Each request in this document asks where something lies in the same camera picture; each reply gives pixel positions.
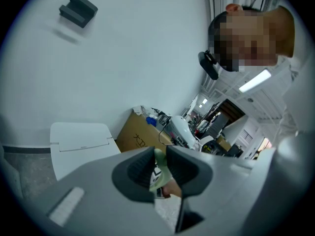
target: blue object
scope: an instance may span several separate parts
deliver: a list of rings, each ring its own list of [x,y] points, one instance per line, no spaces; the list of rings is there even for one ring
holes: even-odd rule
[[[152,118],[152,117],[147,117],[146,121],[147,121],[148,124],[152,124],[154,127],[157,126],[157,120]]]

